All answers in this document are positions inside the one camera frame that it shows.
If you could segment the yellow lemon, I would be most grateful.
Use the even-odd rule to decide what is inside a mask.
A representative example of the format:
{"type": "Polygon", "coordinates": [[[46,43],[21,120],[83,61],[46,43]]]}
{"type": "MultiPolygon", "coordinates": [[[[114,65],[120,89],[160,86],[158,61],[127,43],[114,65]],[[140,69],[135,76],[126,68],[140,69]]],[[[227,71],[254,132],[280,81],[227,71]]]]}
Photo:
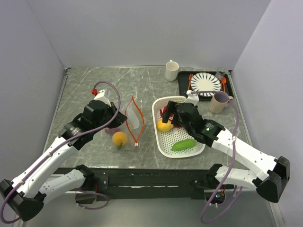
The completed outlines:
{"type": "Polygon", "coordinates": [[[157,122],[157,130],[160,132],[169,132],[173,127],[174,125],[170,120],[168,120],[167,123],[163,122],[162,120],[157,122]]]}

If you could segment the purple onion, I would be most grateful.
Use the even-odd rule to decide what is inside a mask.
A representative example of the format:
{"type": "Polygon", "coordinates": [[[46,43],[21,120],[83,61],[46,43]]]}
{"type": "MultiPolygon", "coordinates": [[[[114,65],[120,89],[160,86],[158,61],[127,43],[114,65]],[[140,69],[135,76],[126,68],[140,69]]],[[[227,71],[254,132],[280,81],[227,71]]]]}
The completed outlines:
{"type": "Polygon", "coordinates": [[[104,129],[105,133],[108,134],[108,135],[114,135],[116,132],[119,132],[120,131],[120,128],[119,127],[116,127],[116,128],[105,128],[104,129]]]}

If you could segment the orange fruit with leaf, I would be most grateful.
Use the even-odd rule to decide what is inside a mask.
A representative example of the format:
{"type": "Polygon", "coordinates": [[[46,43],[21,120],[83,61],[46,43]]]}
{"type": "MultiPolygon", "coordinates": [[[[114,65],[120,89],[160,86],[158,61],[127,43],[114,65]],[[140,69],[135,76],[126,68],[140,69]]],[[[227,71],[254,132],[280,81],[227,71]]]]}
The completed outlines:
{"type": "Polygon", "coordinates": [[[124,132],[118,131],[113,134],[112,142],[116,146],[116,148],[120,150],[128,143],[128,137],[124,132]]]}

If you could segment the clear zip top bag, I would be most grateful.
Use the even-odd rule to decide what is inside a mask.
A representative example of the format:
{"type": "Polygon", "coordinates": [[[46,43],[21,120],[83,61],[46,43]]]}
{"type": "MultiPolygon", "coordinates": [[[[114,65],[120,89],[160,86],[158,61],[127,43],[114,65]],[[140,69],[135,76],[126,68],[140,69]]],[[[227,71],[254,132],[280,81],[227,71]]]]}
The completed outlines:
{"type": "Polygon", "coordinates": [[[127,119],[121,126],[119,126],[119,128],[120,131],[127,135],[128,143],[122,149],[120,149],[120,151],[137,149],[140,145],[140,137],[144,131],[145,119],[140,107],[136,103],[134,96],[132,96],[128,104],[123,107],[122,111],[127,119]]]}

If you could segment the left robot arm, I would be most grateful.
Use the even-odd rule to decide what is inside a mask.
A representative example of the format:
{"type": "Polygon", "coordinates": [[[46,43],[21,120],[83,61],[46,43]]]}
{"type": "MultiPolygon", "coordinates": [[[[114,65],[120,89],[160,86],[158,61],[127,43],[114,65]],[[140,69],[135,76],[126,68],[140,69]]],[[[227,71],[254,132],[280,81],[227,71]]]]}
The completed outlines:
{"type": "Polygon", "coordinates": [[[61,164],[93,140],[100,130],[121,126],[127,117],[114,103],[92,100],[60,131],[52,145],[26,171],[13,180],[0,183],[4,204],[9,205],[23,221],[35,217],[52,199],[73,189],[94,187],[95,174],[85,165],[75,167],[55,180],[48,178],[61,164]]]}

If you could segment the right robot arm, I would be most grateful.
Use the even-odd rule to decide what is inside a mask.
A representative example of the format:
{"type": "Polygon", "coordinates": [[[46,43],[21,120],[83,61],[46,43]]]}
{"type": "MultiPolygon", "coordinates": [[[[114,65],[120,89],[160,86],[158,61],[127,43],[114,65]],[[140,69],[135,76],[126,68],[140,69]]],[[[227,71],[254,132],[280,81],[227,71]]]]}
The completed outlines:
{"type": "Polygon", "coordinates": [[[203,119],[197,106],[192,103],[169,101],[162,114],[163,122],[180,126],[195,141],[223,152],[246,166],[246,170],[214,164],[202,180],[202,185],[212,188],[222,184],[255,189],[265,200],[279,202],[290,179],[290,162],[280,156],[267,155],[246,142],[236,138],[232,133],[214,120],[203,119]]]}

